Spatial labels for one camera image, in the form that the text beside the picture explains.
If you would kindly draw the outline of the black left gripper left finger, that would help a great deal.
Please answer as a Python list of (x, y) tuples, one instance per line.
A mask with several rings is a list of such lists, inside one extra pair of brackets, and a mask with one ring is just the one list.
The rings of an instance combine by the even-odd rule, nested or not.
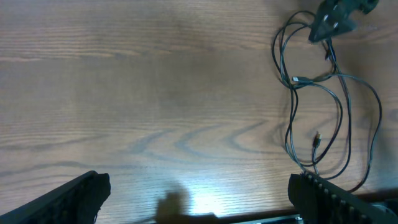
[(1, 223), (94, 223), (110, 195), (109, 174), (91, 170), (1, 215)]

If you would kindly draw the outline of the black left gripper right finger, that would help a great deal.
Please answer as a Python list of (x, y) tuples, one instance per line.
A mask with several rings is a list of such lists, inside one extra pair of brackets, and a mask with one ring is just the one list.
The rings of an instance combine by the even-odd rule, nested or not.
[(371, 205), (311, 172), (290, 176), (288, 196), (307, 223), (397, 223), (390, 208)]

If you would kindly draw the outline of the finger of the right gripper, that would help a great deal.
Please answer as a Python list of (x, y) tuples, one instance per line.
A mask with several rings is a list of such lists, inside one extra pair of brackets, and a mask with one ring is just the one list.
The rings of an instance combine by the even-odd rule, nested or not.
[(355, 30), (356, 24), (349, 18), (350, 14), (354, 11), (369, 14), (378, 3), (378, 0), (323, 1), (310, 26), (309, 41), (315, 43)]

